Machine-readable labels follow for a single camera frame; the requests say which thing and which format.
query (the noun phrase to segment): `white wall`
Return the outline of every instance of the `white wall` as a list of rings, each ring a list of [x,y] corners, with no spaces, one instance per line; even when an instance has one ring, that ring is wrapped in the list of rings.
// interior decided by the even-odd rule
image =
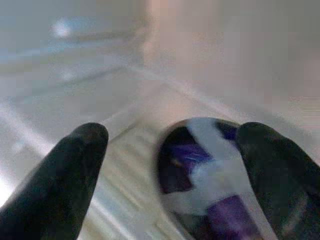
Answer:
[[[52,44],[51,27],[60,18],[101,17],[143,20],[144,0],[1,0],[0,58]]]
[[[147,66],[207,98],[251,104],[320,138],[320,1],[149,0],[148,6]]]

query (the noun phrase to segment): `purple object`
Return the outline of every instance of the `purple object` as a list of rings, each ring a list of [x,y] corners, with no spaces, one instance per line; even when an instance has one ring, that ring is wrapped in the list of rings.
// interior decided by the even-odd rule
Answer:
[[[207,209],[211,228],[218,239],[242,240],[260,236],[257,226],[237,195]]]
[[[202,163],[212,161],[212,157],[198,144],[171,145],[172,155],[181,163],[188,175]]]

